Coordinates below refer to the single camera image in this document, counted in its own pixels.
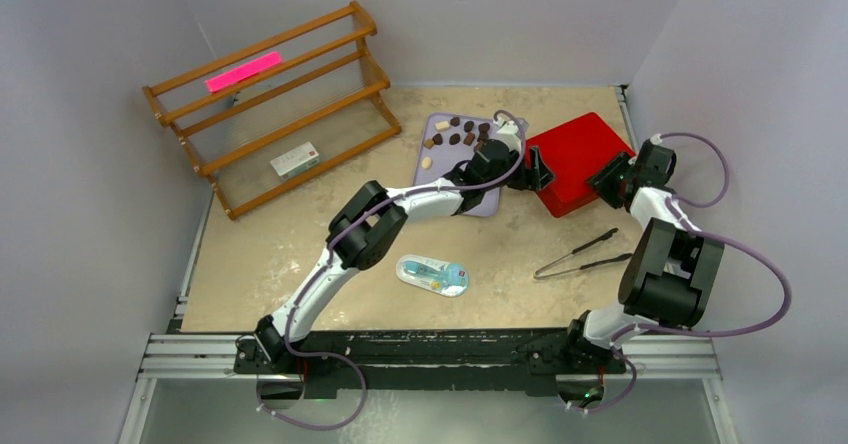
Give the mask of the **metal tongs with black tips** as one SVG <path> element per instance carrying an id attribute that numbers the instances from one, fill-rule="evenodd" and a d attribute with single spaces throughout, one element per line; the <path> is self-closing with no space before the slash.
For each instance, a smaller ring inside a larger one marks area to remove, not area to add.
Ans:
<path id="1" fill-rule="evenodd" d="M 619 233 L 618 228 L 612 228 L 589 241 L 578 245 L 566 254 L 536 269 L 532 278 L 537 281 L 556 279 L 568 274 L 589 271 L 598 267 L 619 264 L 629 261 L 632 252 L 607 255 L 589 259 L 587 255 L 593 250 L 607 246 L 609 241 Z"/>

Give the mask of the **red box lid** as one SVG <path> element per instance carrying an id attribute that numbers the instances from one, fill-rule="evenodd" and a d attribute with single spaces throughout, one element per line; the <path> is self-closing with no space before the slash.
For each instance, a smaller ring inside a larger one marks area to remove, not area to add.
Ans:
<path id="1" fill-rule="evenodd" d="M 528 139 L 536 147 L 553 181 L 538 191 L 543 205 L 561 218 L 597 199 L 587 183 L 617 155 L 635 155 L 633 149 L 595 112 L 543 131 Z"/>

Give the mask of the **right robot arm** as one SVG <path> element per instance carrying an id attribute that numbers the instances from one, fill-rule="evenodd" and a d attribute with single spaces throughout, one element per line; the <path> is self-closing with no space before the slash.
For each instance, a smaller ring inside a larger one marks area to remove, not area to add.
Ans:
<path id="1" fill-rule="evenodd" d="M 648 325 L 688 330 L 702 318 L 725 246 L 698 236 L 668 182 L 676 153 L 661 136 L 643 142 L 635 156 L 616 155 L 588 179 L 610 207 L 623 208 L 642 229 L 629 257 L 616 302 L 572 321 L 561 345 L 564 363 L 576 371 L 600 366 L 614 343 Z"/>

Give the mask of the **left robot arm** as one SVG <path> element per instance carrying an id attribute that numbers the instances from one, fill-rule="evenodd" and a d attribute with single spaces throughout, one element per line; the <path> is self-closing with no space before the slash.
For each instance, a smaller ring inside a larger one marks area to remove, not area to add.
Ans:
<path id="1" fill-rule="evenodd" d="M 331 220 L 326 244 L 304 281 L 282 307 L 259 320 L 254 339 L 261 363 L 275 373 L 292 369 L 305 356 L 301 343 L 324 308 L 357 273 L 385 257 L 406 224 L 462 214 L 493 189 L 540 191 L 554 179 L 538 147 L 520 142 L 512 148 L 490 139 L 433 182 L 406 188 L 367 182 Z"/>

